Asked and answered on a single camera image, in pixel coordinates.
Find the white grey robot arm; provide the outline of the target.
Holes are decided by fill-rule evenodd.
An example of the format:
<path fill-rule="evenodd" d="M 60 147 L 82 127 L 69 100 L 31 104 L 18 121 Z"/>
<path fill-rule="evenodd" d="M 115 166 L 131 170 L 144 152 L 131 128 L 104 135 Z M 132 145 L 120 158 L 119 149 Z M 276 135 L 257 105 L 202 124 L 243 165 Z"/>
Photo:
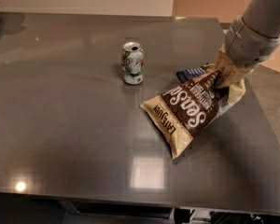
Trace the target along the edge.
<path fill-rule="evenodd" d="M 251 0 L 225 36 L 228 56 L 239 64 L 261 63 L 280 46 L 280 0 Z"/>

